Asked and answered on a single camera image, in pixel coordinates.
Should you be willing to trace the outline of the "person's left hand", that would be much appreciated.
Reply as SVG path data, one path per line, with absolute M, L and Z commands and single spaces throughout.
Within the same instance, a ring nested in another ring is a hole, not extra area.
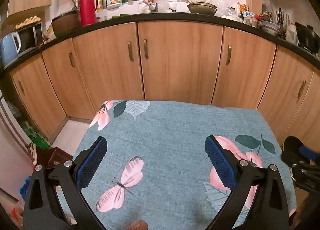
M 148 230 L 148 224 L 143 220 L 137 220 L 127 227 L 126 230 Z

